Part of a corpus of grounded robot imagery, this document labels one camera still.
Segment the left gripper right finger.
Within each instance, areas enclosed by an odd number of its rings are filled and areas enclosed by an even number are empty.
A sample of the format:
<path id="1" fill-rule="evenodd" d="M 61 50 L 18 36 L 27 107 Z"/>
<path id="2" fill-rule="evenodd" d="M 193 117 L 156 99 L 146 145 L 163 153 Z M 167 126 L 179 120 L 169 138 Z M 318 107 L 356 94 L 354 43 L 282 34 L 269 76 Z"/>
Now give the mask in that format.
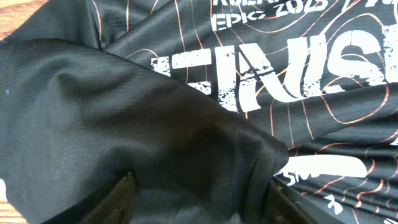
<path id="1" fill-rule="evenodd" d="M 264 201 L 266 224 L 342 224 L 296 190 L 273 177 Z"/>

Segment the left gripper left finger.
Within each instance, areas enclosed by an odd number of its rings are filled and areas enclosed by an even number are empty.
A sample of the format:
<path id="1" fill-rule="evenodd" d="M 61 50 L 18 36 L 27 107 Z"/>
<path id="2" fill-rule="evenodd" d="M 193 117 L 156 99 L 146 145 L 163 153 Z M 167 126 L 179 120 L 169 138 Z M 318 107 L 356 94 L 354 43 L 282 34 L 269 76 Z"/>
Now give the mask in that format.
<path id="1" fill-rule="evenodd" d="M 136 197 L 136 180 L 128 172 L 102 201 L 81 221 L 81 224 L 128 224 Z"/>

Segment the black printed cycling jersey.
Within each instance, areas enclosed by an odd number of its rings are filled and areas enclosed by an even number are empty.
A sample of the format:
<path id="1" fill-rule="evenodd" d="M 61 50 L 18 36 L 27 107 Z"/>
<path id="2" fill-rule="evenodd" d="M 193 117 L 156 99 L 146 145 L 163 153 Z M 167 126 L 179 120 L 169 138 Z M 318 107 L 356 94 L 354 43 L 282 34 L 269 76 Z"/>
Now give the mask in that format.
<path id="1" fill-rule="evenodd" d="M 264 223 L 277 177 L 397 222 L 396 1 L 48 1 L 1 41 L 1 203 L 80 223 Z"/>

